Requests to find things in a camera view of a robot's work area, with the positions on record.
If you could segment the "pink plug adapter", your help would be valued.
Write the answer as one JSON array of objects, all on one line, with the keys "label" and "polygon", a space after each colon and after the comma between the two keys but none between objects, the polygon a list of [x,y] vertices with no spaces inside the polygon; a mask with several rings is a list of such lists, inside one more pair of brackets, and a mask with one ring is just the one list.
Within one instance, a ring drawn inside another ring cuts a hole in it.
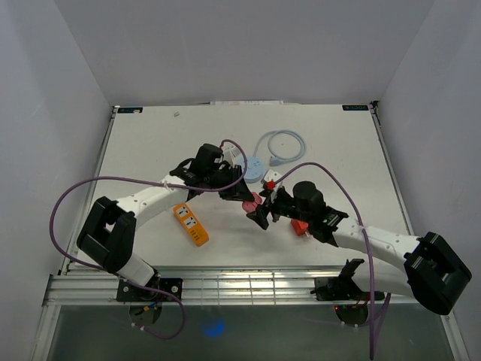
[{"label": "pink plug adapter", "polygon": [[247,214],[254,212],[263,203],[263,199],[258,193],[252,192],[252,195],[253,201],[243,201],[242,203],[242,208]]}]

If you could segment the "round blue power socket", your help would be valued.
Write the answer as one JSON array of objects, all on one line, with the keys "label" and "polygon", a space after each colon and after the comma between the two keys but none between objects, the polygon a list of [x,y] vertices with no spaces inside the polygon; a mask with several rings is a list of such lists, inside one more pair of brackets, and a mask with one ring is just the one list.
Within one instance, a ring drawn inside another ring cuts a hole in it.
[{"label": "round blue power socket", "polygon": [[265,164],[257,156],[247,157],[247,171],[244,180],[247,184],[259,182],[265,176]]}]

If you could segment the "red cube socket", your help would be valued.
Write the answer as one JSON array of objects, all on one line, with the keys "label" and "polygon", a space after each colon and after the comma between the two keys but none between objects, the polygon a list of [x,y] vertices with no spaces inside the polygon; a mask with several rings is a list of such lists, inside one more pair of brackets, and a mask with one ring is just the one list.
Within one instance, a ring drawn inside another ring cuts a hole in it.
[{"label": "red cube socket", "polygon": [[309,224],[304,222],[304,221],[300,221],[300,220],[295,220],[295,219],[292,219],[290,221],[290,224],[292,226],[292,229],[294,231],[294,233],[298,236],[298,237],[302,237],[302,236],[306,236],[308,235],[308,227],[309,227]]}]

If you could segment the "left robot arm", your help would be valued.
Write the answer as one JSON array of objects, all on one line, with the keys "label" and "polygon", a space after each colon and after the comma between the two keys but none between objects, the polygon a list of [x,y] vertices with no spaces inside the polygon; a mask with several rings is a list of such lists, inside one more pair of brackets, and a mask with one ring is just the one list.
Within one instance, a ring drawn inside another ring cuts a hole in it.
[{"label": "left robot arm", "polygon": [[120,199],[102,196],[93,202],[77,247],[104,271],[133,283],[143,300],[159,293],[158,272],[134,252],[136,231],[164,211],[203,193],[218,193],[226,201],[251,202],[244,176],[247,156],[237,144],[222,149],[203,144],[195,157],[183,160],[159,182]]}]

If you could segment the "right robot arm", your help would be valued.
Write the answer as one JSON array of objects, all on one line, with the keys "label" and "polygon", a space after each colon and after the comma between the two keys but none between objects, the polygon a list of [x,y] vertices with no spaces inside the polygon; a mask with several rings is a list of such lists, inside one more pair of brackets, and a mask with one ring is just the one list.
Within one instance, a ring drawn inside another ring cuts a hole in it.
[{"label": "right robot arm", "polygon": [[301,181],[288,193],[273,181],[261,192],[263,203],[246,202],[247,217],[262,229],[281,217],[307,224],[317,241],[371,255],[379,262],[368,267],[364,278],[360,259],[348,262],[338,276],[341,293],[356,299],[376,290],[413,297],[435,314],[447,315],[472,278],[468,267],[441,235],[428,232],[419,237],[361,226],[347,213],[325,203],[323,194],[310,181]]}]

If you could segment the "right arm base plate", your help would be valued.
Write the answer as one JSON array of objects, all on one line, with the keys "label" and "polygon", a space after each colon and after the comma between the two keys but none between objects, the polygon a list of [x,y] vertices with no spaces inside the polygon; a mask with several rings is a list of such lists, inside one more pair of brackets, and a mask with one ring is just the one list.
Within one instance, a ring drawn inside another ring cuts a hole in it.
[{"label": "right arm base plate", "polygon": [[315,278],[310,291],[318,301],[369,301],[370,292],[362,291],[350,278]]}]

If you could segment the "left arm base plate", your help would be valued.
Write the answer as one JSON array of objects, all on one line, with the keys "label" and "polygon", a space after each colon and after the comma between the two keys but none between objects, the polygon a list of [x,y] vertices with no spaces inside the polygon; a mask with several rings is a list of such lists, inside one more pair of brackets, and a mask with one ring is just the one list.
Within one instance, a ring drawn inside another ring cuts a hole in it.
[{"label": "left arm base plate", "polygon": [[144,290],[121,279],[117,287],[116,300],[118,302],[173,302],[174,296],[181,300],[183,279],[155,278],[147,287],[161,290],[162,292]]}]

